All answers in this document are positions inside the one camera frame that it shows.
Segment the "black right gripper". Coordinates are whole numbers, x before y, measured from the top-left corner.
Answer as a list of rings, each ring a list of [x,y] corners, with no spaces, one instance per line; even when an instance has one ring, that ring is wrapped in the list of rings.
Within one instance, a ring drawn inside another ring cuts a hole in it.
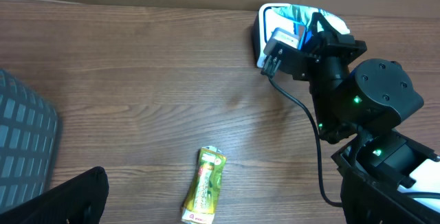
[[[364,41],[341,34],[315,12],[303,36],[300,49],[287,49],[279,70],[294,80],[336,80],[349,75],[348,65],[367,51]]]

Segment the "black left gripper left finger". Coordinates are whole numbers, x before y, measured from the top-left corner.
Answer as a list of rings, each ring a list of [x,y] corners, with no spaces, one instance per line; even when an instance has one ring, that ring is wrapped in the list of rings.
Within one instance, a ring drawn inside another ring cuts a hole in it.
[[[96,166],[4,212],[1,224],[99,223],[108,195],[107,174]]]

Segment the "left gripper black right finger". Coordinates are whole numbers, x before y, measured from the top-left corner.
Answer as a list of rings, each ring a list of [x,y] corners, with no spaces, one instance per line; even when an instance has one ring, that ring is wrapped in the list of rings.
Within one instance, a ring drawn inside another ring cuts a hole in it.
[[[347,223],[439,224],[439,211],[420,202],[438,200],[438,193],[400,192],[351,167],[343,150],[331,158],[343,177],[340,197]]]

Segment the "teal snack wrapper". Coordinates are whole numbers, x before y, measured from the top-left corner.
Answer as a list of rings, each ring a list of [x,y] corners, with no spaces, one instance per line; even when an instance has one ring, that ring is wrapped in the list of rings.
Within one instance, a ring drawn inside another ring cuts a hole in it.
[[[315,12],[321,15],[341,34],[350,34],[351,31],[346,23],[335,14],[332,14],[321,8],[315,8],[305,5],[289,4],[280,8],[274,9],[278,15],[293,21],[299,25],[305,26],[307,29],[311,26],[312,16]]]

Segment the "green yellow snack bar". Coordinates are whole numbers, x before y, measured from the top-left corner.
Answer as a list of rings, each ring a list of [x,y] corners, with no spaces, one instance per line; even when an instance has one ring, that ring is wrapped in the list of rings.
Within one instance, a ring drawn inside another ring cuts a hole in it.
[[[182,222],[213,223],[226,161],[226,156],[218,148],[214,146],[200,148],[197,171],[182,207]]]

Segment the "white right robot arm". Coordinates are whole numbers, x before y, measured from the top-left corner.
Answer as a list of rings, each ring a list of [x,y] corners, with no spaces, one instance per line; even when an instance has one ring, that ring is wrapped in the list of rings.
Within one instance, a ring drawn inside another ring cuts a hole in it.
[[[348,223],[438,223],[439,156],[397,131],[423,98],[394,61],[372,58],[353,67],[366,49],[315,12],[301,38],[274,30],[263,72],[308,82],[315,141],[346,140],[332,158],[342,176],[335,206]]]

